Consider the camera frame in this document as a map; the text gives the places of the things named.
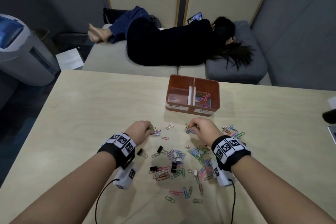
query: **table top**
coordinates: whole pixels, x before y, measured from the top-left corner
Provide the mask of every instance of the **table top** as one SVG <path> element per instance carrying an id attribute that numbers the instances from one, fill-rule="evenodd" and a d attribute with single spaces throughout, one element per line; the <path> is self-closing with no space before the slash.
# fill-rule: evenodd
<path id="1" fill-rule="evenodd" d="M 28 138 L 0 189 L 0 223 L 8 223 L 57 181 L 93 156 L 111 135 L 137 120 L 150 120 L 162 129 L 141 146 L 149 158 L 136 157 L 139 171 L 129 190 L 113 185 L 99 200 L 100 223 L 228 223 L 233 188 L 216 180 L 201 180 L 201 196 L 192 174 L 156 182 L 150 166 L 169 166 L 163 149 L 186 152 L 184 145 L 201 145 L 185 133 L 195 115 L 168 111 L 165 99 L 169 78 L 65 70 L 60 74 Z M 322 119 L 335 92 L 220 82 L 221 108 L 210 119 L 221 127 L 244 131 L 242 140 L 253 156 L 336 218 L 336 146 Z M 166 130 L 172 122 L 174 127 Z M 189 153 L 186 170 L 201 165 Z M 174 196 L 192 186 L 191 199 Z M 236 223 L 265 223 L 264 218 L 236 182 Z M 192 199 L 203 199 L 194 204 Z M 94 207 L 84 223 L 94 223 Z"/>

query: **trash can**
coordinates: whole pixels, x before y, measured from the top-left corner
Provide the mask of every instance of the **trash can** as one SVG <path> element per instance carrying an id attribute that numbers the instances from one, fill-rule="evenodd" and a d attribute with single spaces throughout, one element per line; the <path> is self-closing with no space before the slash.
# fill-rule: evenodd
<path id="1" fill-rule="evenodd" d="M 31 86 L 52 82 L 60 66 L 21 20 L 0 14 L 0 70 Z"/>

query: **black bag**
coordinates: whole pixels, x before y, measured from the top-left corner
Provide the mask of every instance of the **black bag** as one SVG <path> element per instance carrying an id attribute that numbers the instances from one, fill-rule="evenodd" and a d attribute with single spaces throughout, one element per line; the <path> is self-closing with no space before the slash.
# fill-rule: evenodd
<path id="1" fill-rule="evenodd" d="M 120 16 L 127 10 L 108 9 L 103 8 L 103 20 L 105 24 L 113 24 Z M 149 15 L 150 21 L 155 24 L 157 28 L 161 28 L 161 22 L 154 15 Z"/>

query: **smartphone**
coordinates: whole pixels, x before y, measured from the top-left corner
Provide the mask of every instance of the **smartphone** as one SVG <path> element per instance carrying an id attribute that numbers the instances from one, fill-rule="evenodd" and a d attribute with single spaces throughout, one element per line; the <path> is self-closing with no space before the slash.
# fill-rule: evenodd
<path id="1" fill-rule="evenodd" d="M 188 25 L 189 25 L 192 21 L 194 21 L 194 20 L 200 21 L 201 19 L 203 19 L 202 18 L 202 13 L 199 12 L 198 14 L 195 14 L 193 17 L 189 18 L 187 20 L 187 22 L 188 22 Z"/>

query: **divided container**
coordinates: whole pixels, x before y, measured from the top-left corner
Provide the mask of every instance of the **divided container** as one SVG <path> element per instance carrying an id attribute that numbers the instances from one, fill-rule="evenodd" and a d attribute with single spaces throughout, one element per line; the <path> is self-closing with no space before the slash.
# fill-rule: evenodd
<path id="1" fill-rule="evenodd" d="M 188 105 L 189 87 L 193 85 L 196 88 L 196 93 L 210 94 L 211 106 L 209 106 L 209 108 L 204 108 L 199 105 L 194 106 L 192 103 Z M 220 107 L 219 83 L 217 81 L 175 74 L 170 76 L 166 95 L 167 110 L 209 117 Z"/>

